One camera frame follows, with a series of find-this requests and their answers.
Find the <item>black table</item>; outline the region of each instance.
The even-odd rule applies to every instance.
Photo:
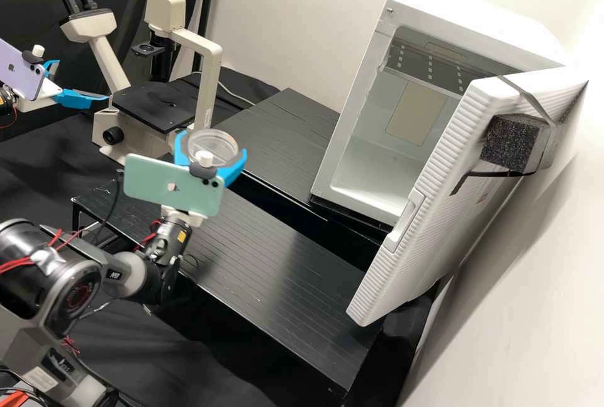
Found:
[[[232,191],[365,271],[389,229],[376,230],[309,201],[338,116],[288,88],[216,128],[248,150]]]
[[[85,213],[102,220],[115,183],[73,199],[74,229]],[[139,242],[160,207],[121,195],[108,226]],[[345,309],[363,272],[231,191],[220,214],[195,229],[181,274],[267,333],[334,383],[350,387],[381,322],[357,326]]]

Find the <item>black foam block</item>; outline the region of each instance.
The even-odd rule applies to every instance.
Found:
[[[480,159],[528,173],[537,170],[551,128],[541,118],[528,114],[498,114],[486,131]]]

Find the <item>clear plastic dish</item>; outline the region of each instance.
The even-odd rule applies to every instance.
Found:
[[[239,145],[227,132],[217,129],[193,131],[187,140],[187,155],[192,162],[198,161],[200,151],[211,152],[213,166],[225,165],[239,153]]]

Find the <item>purple smartphone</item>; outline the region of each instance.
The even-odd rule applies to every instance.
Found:
[[[38,97],[46,70],[41,64],[31,64],[21,52],[0,39],[0,81],[27,100]]]

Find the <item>white knob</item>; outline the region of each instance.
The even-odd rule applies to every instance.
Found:
[[[199,162],[201,166],[204,168],[212,168],[212,163],[214,162],[214,154],[207,150],[199,150],[195,153],[195,158]]]
[[[36,44],[31,49],[31,53],[34,56],[37,56],[38,58],[42,58],[44,56],[44,47],[42,47],[41,45]]]

